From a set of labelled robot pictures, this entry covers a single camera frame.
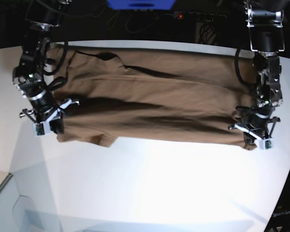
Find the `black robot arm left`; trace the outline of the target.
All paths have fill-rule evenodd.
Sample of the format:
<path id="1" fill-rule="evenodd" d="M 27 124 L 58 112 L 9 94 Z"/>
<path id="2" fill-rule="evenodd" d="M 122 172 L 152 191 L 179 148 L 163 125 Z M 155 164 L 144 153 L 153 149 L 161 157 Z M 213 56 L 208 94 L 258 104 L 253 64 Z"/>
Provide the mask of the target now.
<path id="1" fill-rule="evenodd" d="M 255 141 L 259 148 L 268 150 L 273 147 L 272 134 L 280 118 L 272 116 L 275 109 L 283 102 L 280 85 L 282 66 L 279 52 L 285 50 L 283 36 L 283 10 L 268 11 L 260 1 L 245 0 L 244 11 L 250 38 L 250 50 L 254 52 L 253 68 L 257 72 L 256 83 L 245 82 L 240 75 L 238 48 L 235 53 L 234 67 L 239 82 L 249 88 L 253 95 L 250 107 L 237 106 L 239 119 L 229 129 L 238 129 L 244 134 L 246 145 Z"/>

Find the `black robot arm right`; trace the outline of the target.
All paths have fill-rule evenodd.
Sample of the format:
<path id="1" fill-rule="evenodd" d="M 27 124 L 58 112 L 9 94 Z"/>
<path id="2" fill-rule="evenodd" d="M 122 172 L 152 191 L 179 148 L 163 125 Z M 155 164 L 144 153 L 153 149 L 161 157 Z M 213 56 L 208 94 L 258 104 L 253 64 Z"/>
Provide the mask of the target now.
<path id="1" fill-rule="evenodd" d="M 13 70 L 13 84 L 32 106 L 31 109 L 23 109 L 19 116 L 32 121 L 35 136 L 63 133 L 65 109 L 79 103 L 70 98 L 63 101 L 54 99 L 53 91 L 67 83 L 66 77 L 60 76 L 50 84 L 44 80 L 45 76 L 52 76 L 60 70 L 67 55 L 68 42 L 64 42 L 62 57 L 57 66 L 51 72 L 45 71 L 46 64 L 55 63 L 47 58 L 52 28 L 60 26 L 69 4 L 69 0 L 33 0 L 26 12 L 25 20 L 29 28 L 24 36 L 19 65 Z"/>

